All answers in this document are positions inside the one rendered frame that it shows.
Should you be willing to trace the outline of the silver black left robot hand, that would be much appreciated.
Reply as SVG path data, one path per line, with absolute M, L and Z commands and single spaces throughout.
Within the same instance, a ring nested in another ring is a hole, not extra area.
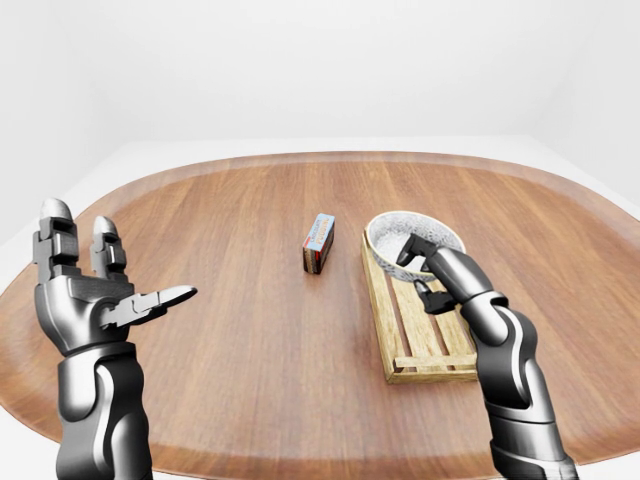
M 98 216 L 93 226 L 90 256 L 95 274 L 83 274 L 76 266 L 77 226 L 67 204 L 56 198 L 45 200 L 41 207 L 33 252 L 38 266 L 38 321 L 65 356 L 124 341 L 130 326 L 163 316 L 197 293 L 191 285 L 137 293 L 125 273 L 127 258 L 117 228 L 104 216 Z

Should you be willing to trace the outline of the patterned black white bowl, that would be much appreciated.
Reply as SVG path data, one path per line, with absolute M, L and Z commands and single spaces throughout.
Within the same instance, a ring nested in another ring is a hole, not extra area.
M 421 271 L 424 258 L 416 257 L 407 266 L 396 260 L 411 234 L 439 246 L 466 252 L 458 234 L 439 220 L 411 211 L 388 211 L 374 217 L 365 229 L 365 238 L 376 263 L 392 278 L 404 282 L 436 280 L 430 272 Z

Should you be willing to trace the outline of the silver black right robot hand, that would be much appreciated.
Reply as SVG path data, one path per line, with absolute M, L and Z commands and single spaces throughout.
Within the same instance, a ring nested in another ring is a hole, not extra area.
M 509 306 L 508 299 L 493 289 L 484 271 L 469 255 L 411 234 L 396 263 L 407 266 L 416 256 L 425 257 L 422 269 L 435 275 L 446 289 L 433 292 L 423 282 L 414 282 L 427 313 L 443 314 L 460 305 L 464 319 L 474 320 L 492 315 L 497 307 Z

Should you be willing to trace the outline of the wooden slat tray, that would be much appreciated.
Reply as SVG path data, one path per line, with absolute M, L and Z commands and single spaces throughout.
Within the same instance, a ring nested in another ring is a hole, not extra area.
M 386 274 L 366 239 L 361 257 L 387 383 L 476 380 L 475 344 L 459 313 L 427 314 L 414 286 Z

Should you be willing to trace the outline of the small printed food box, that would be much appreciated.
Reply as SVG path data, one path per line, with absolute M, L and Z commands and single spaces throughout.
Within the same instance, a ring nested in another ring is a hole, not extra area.
M 303 267 L 308 273 L 320 274 L 332 247 L 335 217 L 320 213 L 303 243 Z

